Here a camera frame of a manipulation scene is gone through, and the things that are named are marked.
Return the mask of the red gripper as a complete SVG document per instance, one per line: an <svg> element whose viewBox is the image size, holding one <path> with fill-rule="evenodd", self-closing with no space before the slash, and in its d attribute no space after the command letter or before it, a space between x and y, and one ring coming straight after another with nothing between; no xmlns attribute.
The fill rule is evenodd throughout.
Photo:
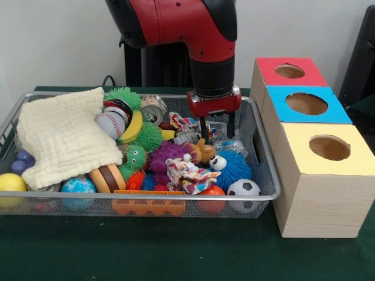
<svg viewBox="0 0 375 281"><path fill-rule="evenodd" d="M187 92L187 103L195 118L199 118L202 138L209 140L209 133L206 126L205 117L216 114L228 114L227 137L233 138L235 135L235 113L241 105L241 90L237 84L233 85L230 93L223 97L203 98L194 91Z"/></svg>

